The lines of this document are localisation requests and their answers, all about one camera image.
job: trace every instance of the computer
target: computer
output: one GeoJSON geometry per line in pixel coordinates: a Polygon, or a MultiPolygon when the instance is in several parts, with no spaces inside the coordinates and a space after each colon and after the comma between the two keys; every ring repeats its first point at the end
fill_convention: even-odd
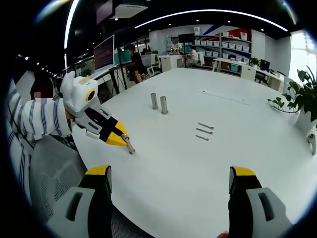
{"type": "Polygon", "coordinates": [[[94,48],[95,73],[114,66],[114,35],[94,48]]]}
{"type": "Polygon", "coordinates": [[[261,59],[261,62],[260,62],[260,69],[261,70],[269,72],[269,65],[270,65],[270,62],[268,62],[264,59],[261,59]]]}

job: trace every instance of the striped shirt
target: striped shirt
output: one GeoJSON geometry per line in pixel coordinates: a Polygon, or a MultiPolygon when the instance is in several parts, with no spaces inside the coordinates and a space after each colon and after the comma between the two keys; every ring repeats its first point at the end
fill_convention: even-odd
{"type": "Polygon", "coordinates": [[[10,149],[13,170],[31,202],[29,187],[30,154],[22,143],[22,138],[34,147],[37,140],[49,134],[62,137],[69,136],[70,120],[66,118],[63,100],[49,101],[41,104],[35,100],[22,104],[13,81],[10,83],[7,96],[6,133],[10,149]]]}

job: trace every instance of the ceiling light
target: ceiling light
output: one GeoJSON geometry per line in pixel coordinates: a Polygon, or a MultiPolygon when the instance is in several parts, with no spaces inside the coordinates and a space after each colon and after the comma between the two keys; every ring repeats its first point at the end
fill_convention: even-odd
{"type": "Polygon", "coordinates": [[[206,12],[206,11],[214,11],[214,12],[227,12],[227,13],[235,13],[235,14],[239,14],[239,15],[244,15],[244,16],[250,16],[250,17],[253,17],[253,18],[256,18],[256,19],[259,19],[259,20],[262,20],[262,21],[265,21],[267,23],[270,23],[280,29],[282,29],[283,31],[288,31],[286,28],[272,22],[272,21],[269,21],[267,19],[264,19],[262,17],[259,17],[259,16],[255,16],[255,15],[252,15],[252,14],[248,14],[248,13],[244,13],[244,12],[239,12],[239,11],[231,11],[231,10],[222,10],[222,9],[203,9],[203,10],[191,10],[191,11],[182,11],[182,12],[178,12],[178,13],[174,13],[174,14],[170,14],[170,15],[166,15],[166,16],[161,16],[159,18],[156,18],[156,19],[153,19],[151,21],[148,21],[148,22],[145,22],[141,25],[138,25],[136,27],[134,27],[135,29],[136,28],[139,28],[141,26],[144,26],[146,24],[149,24],[151,22],[154,22],[154,21],[157,21],[157,20],[161,20],[161,19],[164,19],[164,18],[167,18],[167,17],[170,17],[170,16],[177,16],[177,15],[182,15],[182,14],[186,14],[186,13],[192,13],[192,12],[206,12]]]}
{"type": "Polygon", "coordinates": [[[79,2],[79,0],[74,0],[71,7],[70,7],[70,11],[69,11],[68,19],[67,19],[67,23],[66,23],[66,30],[65,30],[64,49],[67,48],[70,24],[71,24],[71,21],[73,19],[78,2],[79,2]]]}

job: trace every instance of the black ceiling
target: black ceiling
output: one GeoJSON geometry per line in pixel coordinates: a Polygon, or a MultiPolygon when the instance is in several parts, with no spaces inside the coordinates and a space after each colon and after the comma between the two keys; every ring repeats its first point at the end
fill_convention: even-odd
{"type": "MultiPolygon", "coordinates": [[[[20,35],[20,44],[16,52],[28,56],[29,60],[23,62],[28,67],[46,68],[59,73],[64,68],[64,54],[67,53],[69,63],[76,61],[74,57],[87,53],[93,54],[93,42],[95,45],[103,40],[101,26],[96,25],[96,2],[102,0],[80,0],[75,11],[68,40],[67,51],[64,50],[65,26],[72,1],[68,1],[55,12],[38,24],[34,23],[34,17],[49,3],[40,0],[21,3],[26,7],[23,14],[23,34],[20,35]]],[[[226,9],[257,15],[275,22],[289,31],[295,30],[285,6],[277,0],[223,0],[223,1],[179,1],[179,0],[144,0],[148,9],[140,14],[118,21],[106,20],[103,26],[107,34],[118,32],[123,42],[133,41],[137,37],[147,35],[149,29],[160,30],[168,27],[197,24],[218,24],[244,27],[254,30],[264,29],[264,32],[275,38],[289,35],[271,24],[251,17],[232,13],[199,12],[172,16],[155,21],[138,29],[135,26],[168,14],[197,9],[226,9]]]]}

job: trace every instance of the window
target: window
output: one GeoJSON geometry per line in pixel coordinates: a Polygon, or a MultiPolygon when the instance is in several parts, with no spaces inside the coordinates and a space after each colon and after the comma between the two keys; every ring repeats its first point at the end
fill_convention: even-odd
{"type": "Polygon", "coordinates": [[[314,76],[317,73],[317,46],[314,44],[308,32],[301,30],[292,33],[291,36],[291,65],[289,77],[299,83],[297,70],[312,70],[314,76]]]}

